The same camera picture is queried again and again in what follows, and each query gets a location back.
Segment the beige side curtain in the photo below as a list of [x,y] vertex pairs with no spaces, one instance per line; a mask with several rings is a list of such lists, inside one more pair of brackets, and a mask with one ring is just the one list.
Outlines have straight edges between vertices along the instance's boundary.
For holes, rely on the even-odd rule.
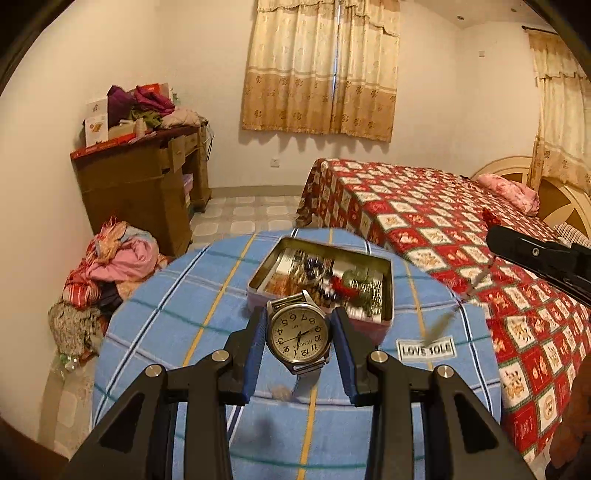
[[590,192],[590,79],[556,34],[530,30],[540,118],[530,187],[556,179]]

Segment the red patterned bed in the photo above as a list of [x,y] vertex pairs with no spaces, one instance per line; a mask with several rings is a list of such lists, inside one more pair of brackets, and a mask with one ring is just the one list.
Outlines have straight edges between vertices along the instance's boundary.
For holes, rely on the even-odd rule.
[[549,444],[590,352],[590,312],[535,274],[494,259],[485,216],[540,240],[555,232],[480,184],[431,168],[315,161],[297,219],[340,227],[407,257],[458,294],[485,274],[484,309],[500,367],[502,422],[534,459]]

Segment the silver wrist watch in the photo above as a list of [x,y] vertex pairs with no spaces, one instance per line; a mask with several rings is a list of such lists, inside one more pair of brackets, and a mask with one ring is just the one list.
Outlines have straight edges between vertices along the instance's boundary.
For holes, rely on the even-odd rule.
[[321,370],[329,363],[332,326],[329,316],[307,290],[266,303],[271,354],[293,375]]

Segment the clothes pile on floor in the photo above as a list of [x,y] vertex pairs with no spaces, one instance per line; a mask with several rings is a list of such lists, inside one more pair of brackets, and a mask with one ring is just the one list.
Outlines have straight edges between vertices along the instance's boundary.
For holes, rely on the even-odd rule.
[[149,232],[114,218],[105,222],[48,311],[62,362],[85,362],[97,355],[114,312],[167,264]]

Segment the pink metal tin box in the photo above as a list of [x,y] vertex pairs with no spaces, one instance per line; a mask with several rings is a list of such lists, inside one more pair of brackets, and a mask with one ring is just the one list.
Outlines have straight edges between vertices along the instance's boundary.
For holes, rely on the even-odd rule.
[[254,309],[304,290],[325,312],[345,308],[376,345],[392,326],[394,275],[387,258],[284,236],[249,280],[247,302]]

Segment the wooden headboard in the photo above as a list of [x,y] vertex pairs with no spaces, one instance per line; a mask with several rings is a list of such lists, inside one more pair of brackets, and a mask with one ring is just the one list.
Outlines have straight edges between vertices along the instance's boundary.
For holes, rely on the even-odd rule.
[[[476,180],[482,174],[496,174],[523,184],[529,182],[531,158],[510,156],[492,161],[476,171]],[[550,227],[568,223],[586,237],[590,237],[590,198],[582,190],[554,178],[543,178],[538,191],[540,210],[538,217]]]

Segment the striped pillow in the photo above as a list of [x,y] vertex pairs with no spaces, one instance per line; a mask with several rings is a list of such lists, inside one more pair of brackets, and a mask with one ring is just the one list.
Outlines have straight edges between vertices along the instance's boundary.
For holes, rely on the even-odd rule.
[[565,246],[571,247],[572,244],[578,244],[585,248],[591,248],[591,241],[580,230],[572,225],[562,222],[553,227],[559,242]]

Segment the brown wooden desk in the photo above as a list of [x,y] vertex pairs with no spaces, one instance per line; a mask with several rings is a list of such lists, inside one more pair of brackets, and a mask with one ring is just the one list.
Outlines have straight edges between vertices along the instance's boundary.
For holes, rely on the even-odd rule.
[[197,175],[206,124],[126,135],[70,154],[93,233],[116,219],[149,232],[178,257],[191,242],[183,176]]

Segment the white printed box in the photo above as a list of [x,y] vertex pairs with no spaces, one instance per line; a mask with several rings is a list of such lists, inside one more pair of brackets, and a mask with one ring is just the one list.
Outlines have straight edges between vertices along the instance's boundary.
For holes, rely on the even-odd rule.
[[106,97],[86,105],[83,125],[87,147],[108,140],[108,100]]

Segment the pink pillow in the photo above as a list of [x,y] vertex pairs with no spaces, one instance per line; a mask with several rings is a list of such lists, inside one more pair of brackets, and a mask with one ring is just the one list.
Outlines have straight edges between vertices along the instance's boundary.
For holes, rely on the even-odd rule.
[[539,195],[528,186],[492,173],[479,175],[477,182],[503,197],[524,215],[538,215],[540,209]]

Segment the blue plaid table cloth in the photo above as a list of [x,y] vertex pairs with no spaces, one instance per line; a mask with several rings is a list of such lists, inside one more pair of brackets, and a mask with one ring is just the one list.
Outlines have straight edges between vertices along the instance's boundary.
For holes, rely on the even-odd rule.
[[483,311],[399,255],[383,340],[308,292],[249,308],[264,261],[305,239],[263,233],[188,253],[112,317],[92,431],[95,479],[443,479],[502,445],[499,368]]

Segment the beige window curtain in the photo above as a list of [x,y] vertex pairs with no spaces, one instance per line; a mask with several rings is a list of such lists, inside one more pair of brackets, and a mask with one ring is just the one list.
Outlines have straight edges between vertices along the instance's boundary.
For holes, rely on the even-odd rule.
[[260,1],[242,128],[391,141],[398,1]]

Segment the clothes pile on desk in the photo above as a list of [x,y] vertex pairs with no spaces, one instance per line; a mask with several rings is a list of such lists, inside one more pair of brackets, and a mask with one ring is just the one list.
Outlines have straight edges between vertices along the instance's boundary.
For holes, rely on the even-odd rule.
[[112,85],[106,98],[109,128],[118,126],[122,121],[135,122],[139,119],[151,130],[200,127],[208,123],[197,112],[176,106],[150,85],[136,86],[129,91]]

